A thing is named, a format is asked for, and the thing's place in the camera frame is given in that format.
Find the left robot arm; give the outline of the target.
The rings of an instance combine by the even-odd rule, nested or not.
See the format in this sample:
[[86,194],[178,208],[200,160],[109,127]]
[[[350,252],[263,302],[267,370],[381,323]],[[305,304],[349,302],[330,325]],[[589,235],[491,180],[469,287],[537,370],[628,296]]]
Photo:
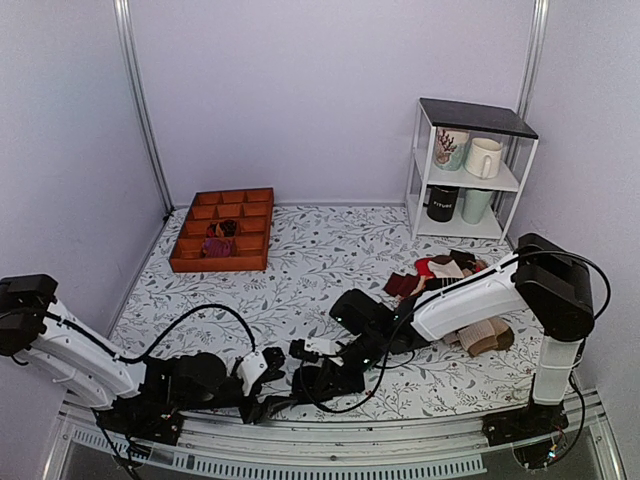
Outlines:
[[296,402],[257,398],[262,384],[284,376],[278,347],[252,350],[233,366],[209,352],[161,359],[146,350],[129,357],[80,322],[56,298],[57,286],[46,274],[2,279],[1,353],[45,369],[102,421],[128,434],[191,410],[236,407],[244,422],[257,423]]

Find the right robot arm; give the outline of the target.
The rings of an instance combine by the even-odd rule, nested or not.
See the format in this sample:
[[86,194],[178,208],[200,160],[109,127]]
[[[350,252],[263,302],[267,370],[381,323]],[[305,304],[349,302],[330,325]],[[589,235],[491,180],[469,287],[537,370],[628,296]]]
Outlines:
[[593,305],[592,272],[604,273],[593,261],[529,233],[496,264],[411,296],[394,309],[359,289],[348,290],[329,315],[354,340],[330,354],[306,354],[301,342],[292,342],[290,353],[301,361],[293,374],[293,397],[324,410],[327,400],[362,392],[365,372],[384,367],[391,354],[420,349],[481,320],[528,310],[543,328],[543,342],[530,404],[516,422],[524,435],[537,436],[554,422],[579,347],[604,312]]

